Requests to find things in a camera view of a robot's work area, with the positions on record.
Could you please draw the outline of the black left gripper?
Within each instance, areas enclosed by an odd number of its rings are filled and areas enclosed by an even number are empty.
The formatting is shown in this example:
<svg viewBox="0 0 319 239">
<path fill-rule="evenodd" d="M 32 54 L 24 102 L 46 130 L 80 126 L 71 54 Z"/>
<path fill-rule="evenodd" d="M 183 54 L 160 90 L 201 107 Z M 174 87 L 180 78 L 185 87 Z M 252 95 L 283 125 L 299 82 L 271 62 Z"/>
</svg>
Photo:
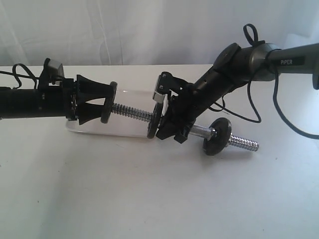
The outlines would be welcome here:
<svg viewBox="0 0 319 239">
<path fill-rule="evenodd" d="M 61 77 L 59 87 L 62 95 L 61 115 L 68 121 L 78 120 L 79 124 L 100 118 L 103 105 L 91 103 L 77 105 L 76 99 L 94 100 L 112 97 L 112 86 L 92 81 L 82 75 L 77 75 L 76 81 Z"/>
</svg>

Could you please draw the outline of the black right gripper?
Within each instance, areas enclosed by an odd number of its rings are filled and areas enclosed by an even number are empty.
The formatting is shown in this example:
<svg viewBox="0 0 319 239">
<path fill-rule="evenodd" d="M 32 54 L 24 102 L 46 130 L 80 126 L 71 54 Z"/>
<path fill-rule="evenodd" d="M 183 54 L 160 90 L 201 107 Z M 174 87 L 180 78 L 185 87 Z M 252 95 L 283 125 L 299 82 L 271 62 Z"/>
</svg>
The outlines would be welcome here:
<svg viewBox="0 0 319 239">
<path fill-rule="evenodd" d="M 207 86 L 205 84 L 169 84 L 163 93 L 176 93 L 168 101 L 168 108 L 156 133 L 160 140 L 174 136 L 182 144 L 188 139 L 196 118 L 207 110 Z"/>
</svg>

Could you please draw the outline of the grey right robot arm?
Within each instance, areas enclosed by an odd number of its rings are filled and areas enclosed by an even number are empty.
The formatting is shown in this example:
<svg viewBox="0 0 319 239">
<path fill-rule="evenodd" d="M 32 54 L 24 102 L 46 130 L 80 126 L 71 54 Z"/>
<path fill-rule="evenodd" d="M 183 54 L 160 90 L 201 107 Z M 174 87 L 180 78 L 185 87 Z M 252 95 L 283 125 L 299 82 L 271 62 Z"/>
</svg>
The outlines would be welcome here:
<svg viewBox="0 0 319 239">
<path fill-rule="evenodd" d="M 279 49 L 272 43 L 259 42 L 241 48 L 232 43 L 217 57 L 212 67 L 195 83 L 174 77 L 169 72 L 159 75 L 155 89 L 158 103 L 170 92 L 176 96 L 169 100 L 168 109 L 159 123 L 156 137 L 174 137 L 180 143 L 187 140 L 196 118 L 217 100 L 252 81 L 275 81 L 273 102 L 281 119 L 294 132 L 311 139 L 310 134 L 294 126 L 278 105 L 277 93 L 280 74 L 311 74 L 313 88 L 319 88 L 319 46 L 311 44 Z"/>
</svg>

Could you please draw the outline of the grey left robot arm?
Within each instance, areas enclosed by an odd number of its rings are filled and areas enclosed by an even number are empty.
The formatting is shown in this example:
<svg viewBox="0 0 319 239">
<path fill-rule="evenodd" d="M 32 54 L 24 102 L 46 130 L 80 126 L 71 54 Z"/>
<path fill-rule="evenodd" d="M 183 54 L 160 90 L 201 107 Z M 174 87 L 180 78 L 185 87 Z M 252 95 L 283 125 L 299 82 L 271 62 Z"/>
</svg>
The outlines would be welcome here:
<svg viewBox="0 0 319 239">
<path fill-rule="evenodd" d="M 81 75 L 64 78 L 59 86 L 37 89 L 2 89 L 2 119 L 66 117 L 80 125 L 94 119 L 107 123 L 114 104 L 117 83 L 103 84 Z"/>
</svg>

